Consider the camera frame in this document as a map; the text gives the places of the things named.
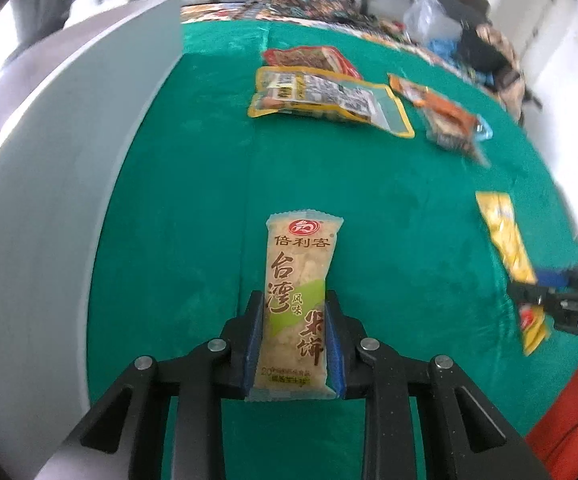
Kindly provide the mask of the yellow corn pack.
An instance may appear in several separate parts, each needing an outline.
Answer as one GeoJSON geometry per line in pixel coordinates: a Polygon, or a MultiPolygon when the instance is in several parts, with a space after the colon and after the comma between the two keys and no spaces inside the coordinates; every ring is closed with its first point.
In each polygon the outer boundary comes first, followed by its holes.
{"type": "MultiPolygon", "coordinates": [[[[517,226],[510,196],[500,192],[478,191],[476,202],[508,277],[521,284],[538,284],[536,272],[517,226]]],[[[517,311],[524,354],[530,356],[550,336],[551,331],[544,309],[538,304],[518,302],[517,311]]]]}

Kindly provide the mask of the yellow sausage pack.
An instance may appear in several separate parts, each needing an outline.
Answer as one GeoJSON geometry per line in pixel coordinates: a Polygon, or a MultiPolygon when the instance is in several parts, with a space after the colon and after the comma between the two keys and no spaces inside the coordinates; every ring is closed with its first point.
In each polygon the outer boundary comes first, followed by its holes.
{"type": "Polygon", "coordinates": [[[405,107],[386,84],[307,66],[263,66],[255,74],[248,116],[290,114],[356,122],[413,139],[405,107]]]}

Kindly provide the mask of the floral bed sheet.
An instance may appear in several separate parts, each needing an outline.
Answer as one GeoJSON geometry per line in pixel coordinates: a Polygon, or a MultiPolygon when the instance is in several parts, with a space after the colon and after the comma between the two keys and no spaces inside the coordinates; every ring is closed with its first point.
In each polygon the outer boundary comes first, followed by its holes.
{"type": "Polygon", "coordinates": [[[404,26],[398,22],[379,20],[376,23],[336,23],[333,21],[310,20],[309,18],[294,18],[277,14],[268,10],[261,2],[249,3],[204,3],[188,4],[182,6],[181,22],[230,22],[230,21],[265,21],[280,22],[300,25],[310,28],[333,30],[342,32],[359,39],[363,39],[373,44],[381,44],[392,50],[408,52],[422,58],[425,62],[433,66],[441,66],[445,70],[457,73],[459,70],[466,70],[448,54],[434,53],[430,49],[416,44],[411,39],[404,26]]]}

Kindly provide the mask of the clear plastic bag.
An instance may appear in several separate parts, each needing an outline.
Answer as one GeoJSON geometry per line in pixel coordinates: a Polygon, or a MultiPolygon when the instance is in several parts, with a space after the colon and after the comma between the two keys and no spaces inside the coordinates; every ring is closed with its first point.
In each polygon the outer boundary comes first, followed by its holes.
{"type": "Polygon", "coordinates": [[[419,44],[455,36],[455,24],[439,0],[411,0],[403,24],[409,38],[419,44]]]}

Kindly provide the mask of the orange clear snack pack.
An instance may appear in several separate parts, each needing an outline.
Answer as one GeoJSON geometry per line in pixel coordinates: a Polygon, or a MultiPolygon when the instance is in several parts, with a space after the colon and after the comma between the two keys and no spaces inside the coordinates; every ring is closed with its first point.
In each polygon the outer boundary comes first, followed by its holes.
{"type": "Polygon", "coordinates": [[[446,119],[451,119],[460,129],[473,133],[478,141],[493,138],[492,128],[480,115],[468,112],[460,104],[435,92],[434,89],[414,84],[394,74],[389,74],[388,80],[392,91],[403,96],[417,108],[431,110],[446,119]]]}

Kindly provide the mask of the red snack pack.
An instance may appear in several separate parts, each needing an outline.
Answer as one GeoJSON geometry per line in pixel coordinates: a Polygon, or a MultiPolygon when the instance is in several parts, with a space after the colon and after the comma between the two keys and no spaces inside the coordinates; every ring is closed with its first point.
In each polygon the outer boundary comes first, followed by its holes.
{"type": "Polygon", "coordinates": [[[270,66],[305,66],[356,79],[363,78],[356,67],[337,48],[330,46],[267,49],[262,53],[262,58],[270,66]]]}

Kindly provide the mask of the white storage box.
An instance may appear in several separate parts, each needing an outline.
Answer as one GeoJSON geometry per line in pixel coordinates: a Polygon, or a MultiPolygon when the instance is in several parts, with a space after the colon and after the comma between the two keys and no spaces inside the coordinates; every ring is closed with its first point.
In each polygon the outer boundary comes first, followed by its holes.
{"type": "Polygon", "coordinates": [[[182,54],[181,0],[139,0],[39,41],[0,78],[0,479],[33,478],[88,411],[104,217],[182,54]]]}

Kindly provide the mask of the green bed cover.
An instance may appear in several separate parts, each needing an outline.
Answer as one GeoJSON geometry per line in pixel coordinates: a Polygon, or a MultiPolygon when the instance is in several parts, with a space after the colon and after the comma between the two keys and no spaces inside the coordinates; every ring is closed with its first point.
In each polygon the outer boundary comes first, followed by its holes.
{"type": "Polygon", "coordinates": [[[266,220],[316,209],[343,219],[327,285],[369,336],[403,356],[447,354],[521,434],[578,366],[578,337],[525,354],[507,275],[479,191],[513,201],[539,268],[578,263],[558,189],[524,130],[470,84],[405,52],[278,22],[182,29],[184,53],[118,176],[89,295],[88,388],[108,389],[137,356],[183,356],[217,336],[264,286],[266,220]],[[487,165],[438,148],[418,116],[400,139],[369,125],[252,118],[269,48],[337,47],[373,82],[402,72],[481,113],[487,165]]]}

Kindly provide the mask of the blue plastic bag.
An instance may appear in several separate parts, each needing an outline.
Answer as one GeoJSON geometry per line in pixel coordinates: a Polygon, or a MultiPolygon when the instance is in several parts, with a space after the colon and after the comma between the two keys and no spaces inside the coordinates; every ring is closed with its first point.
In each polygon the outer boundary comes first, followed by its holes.
{"type": "Polygon", "coordinates": [[[426,44],[426,48],[443,60],[457,61],[459,43],[456,39],[432,39],[426,44]]]}

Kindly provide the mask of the black bag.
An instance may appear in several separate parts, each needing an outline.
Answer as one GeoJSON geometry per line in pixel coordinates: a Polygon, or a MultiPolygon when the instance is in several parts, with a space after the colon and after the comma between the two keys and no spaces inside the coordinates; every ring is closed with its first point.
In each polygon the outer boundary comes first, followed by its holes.
{"type": "Polygon", "coordinates": [[[456,57],[480,73],[497,74],[508,70],[510,62],[498,49],[480,38],[475,27],[467,25],[456,47],[456,57]]]}

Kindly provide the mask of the beige patterned cloth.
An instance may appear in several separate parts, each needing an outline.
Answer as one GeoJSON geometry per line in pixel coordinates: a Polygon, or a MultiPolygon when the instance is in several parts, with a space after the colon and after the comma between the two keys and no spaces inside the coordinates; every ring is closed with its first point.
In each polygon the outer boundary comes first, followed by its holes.
{"type": "Polygon", "coordinates": [[[494,93],[510,117],[515,122],[519,122],[522,113],[522,100],[527,89],[526,78],[524,78],[520,66],[520,58],[510,40],[491,24],[478,25],[476,34],[505,58],[506,64],[494,72],[494,93]]]}

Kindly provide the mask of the brown dried snack pack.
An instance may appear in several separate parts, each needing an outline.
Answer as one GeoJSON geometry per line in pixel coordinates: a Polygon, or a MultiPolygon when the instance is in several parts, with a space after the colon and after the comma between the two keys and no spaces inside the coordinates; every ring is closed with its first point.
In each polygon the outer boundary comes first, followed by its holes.
{"type": "Polygon", "coordinates": [[[423,117],[427,122],[427,139],[443,150],[460,153],[483,167],[490,162],[483,154],[477,140],[480,122],[477,116],[467,115],[466,119],[457,119],[424,108],[423,117]]]}

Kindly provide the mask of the rice cracker pack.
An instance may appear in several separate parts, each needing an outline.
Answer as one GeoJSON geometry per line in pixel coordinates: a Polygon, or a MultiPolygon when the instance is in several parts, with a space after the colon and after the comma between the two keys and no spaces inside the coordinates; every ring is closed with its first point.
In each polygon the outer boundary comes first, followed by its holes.
{"type": "Polygon", "coordinates": [[[329,400],[326,278],[343,219],[306,209],[273,214],[267,248],[262,338],[252,402],[329,400]]]}

